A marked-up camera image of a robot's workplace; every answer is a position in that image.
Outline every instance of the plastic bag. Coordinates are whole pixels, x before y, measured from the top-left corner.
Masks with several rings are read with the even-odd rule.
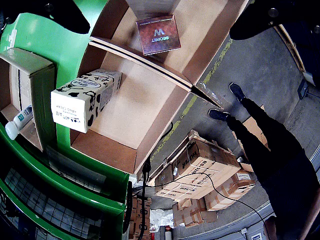
[[[174,228],[174,214],[170,210],[150,210],[150,232],[158,232],[161,226]]]
[[[208,86],[199,82],[199,86],[202,88],[202,92],[204,92],[211,100],[213,100],[217,105],[219,105],[222,109],[226,109],[231,106],[231,104],[222,96],[217,93],[214,93]]]

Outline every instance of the person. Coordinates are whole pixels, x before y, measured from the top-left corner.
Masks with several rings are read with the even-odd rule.
[[[276,217],[265,221],[265,236],[270,240],[296,240],[305,239],[308,234],[308,239],[315,239],[320,224],[320,184],[305,150],[283,124],[246,98],[239,85],[232,82],[229,89],[256,120],[270,150],[228,112],[210,109],[208,114],[215,120],[225,121],[235,132],[268,194]]]

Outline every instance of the cow print box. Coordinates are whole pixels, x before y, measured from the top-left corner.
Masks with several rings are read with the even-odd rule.
[[[119,89],[122,73],[97,69],[51,92],[53,121],[87,133],[112,95]]]

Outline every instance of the red product box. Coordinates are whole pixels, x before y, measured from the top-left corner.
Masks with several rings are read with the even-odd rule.
[[[157,54],[181,48],[174,15],[160,16],[136,22],[143,55]]]

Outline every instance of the leg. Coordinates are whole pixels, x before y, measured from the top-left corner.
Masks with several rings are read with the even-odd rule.
[[[226,123],[241,141],[248,161],[259,182],[263,182],[271,175],[272,171],[270,171],[269,166],[276,164],[276,159],[272,157],[271,152],[258,140],[258,138],[250,133],[235,117],[228,116],[226,118]]]
[[[254,101],[244,98],[241,103],[256,120],[274,156],[277,156],[278,159],[289,160],[302,150],[295,136],[293,136],[283,124],[269,117]]]

